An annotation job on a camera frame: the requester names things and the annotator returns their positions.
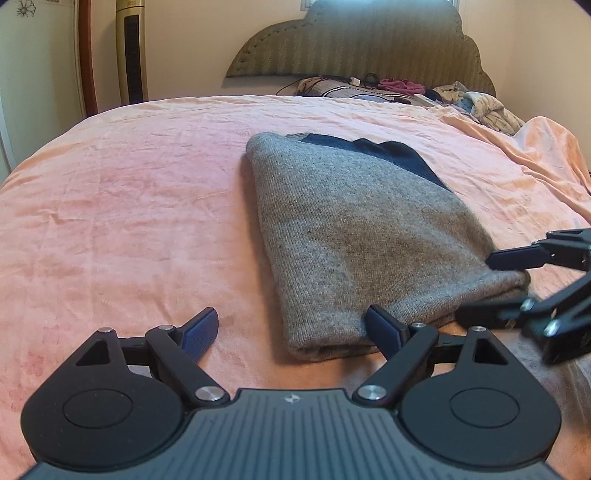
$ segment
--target crumpled clothes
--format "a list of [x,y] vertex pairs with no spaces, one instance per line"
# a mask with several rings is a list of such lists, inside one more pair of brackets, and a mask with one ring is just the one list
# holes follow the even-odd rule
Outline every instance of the crumpled clothes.
[[414,83],[410,80],[383,79],[378,88],[389,92],[404,93],[406,95],[424,95],[426,88],[420,83]]
[[515,135],[524,125],[521,118],[487,93],[466,92],[457,105],[476,117],[482,125],[510,136]]
[[468,92],[468,88],[466,88],[462,82],[453,82],[451,85],[442,85],[440,87],[435,87],[433,90],[441,95],[444,103],[456,103],[464,96],[464,93]]

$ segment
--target bed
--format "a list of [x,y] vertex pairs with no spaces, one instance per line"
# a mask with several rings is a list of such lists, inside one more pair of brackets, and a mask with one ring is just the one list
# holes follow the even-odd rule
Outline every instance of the bed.
[[[231,393],[352,391],[383,363],[378,353],[316,363],[287,353],[243,157],[264,131],[403,142],[501,249],[591,222],[591,177],[578,143],[546,118],[509,138],[451,108],[278,96],[162,100],[89,118],[23,162],[0,190],[0,478],[34,463],[20,433],[25,400],[101,326],[138,336],[215,307],[220,332],[201,366]],[[530,290],[546,297],[577,277],[544,267],[532,272]],[[454,324],[443,329],[461,333]],[[544,368],[516,333],[499,336],[561,407],[549,464],[568,480],[588,480],[589,359]]]

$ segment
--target knit fabric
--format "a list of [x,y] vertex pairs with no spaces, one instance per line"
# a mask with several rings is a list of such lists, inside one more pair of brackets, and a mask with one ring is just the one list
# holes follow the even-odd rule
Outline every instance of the knit fabric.
[[383,159],[277,134],[246,146],[287,348],[319,361],[375,351],[363,315],[453,320],[463,301],[523,293],[491,271],[489,235],[450,191]]

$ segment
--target wooden door frame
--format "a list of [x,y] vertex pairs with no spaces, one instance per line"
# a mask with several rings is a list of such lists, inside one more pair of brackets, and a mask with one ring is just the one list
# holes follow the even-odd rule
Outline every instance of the wooden door frame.
[[78,52],[80,80],[86,116],[99,113],[96,103],[95,75],[92,69],[92,40],[90,36],[91,0],[78,0]]

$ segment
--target pink cloth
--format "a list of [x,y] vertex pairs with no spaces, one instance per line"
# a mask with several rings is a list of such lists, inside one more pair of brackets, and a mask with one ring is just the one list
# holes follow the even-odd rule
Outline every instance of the pink cloth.
[[[231,392],[350,391],[383,363],[376,354],[301,364],[287,354],[243,159],[247,140],[262,131],[404,142],[500,248],[591,220],[591,179],[577,142],[545,118],[509,138],[449,108],[246,96],[151,102],[85,120],[0,190],[0,479],[33,464],[19,426],[25,400],[101,326],[143,335],[215,307],[220,332],[201,365]],[[547,296],[577,274],[545,267],[532,278]],[[569,480],[589,480],[586,364],[544,369],[529,344],[502,337],[561,404],[550,464]]]
[[415,94],[424,95],[425,87],[420,83],[414,83],[410,80],[394,80],[384,79],[380,80],[379,89],[388,90],[389,92],[402,93],[404,95],[413,96]]

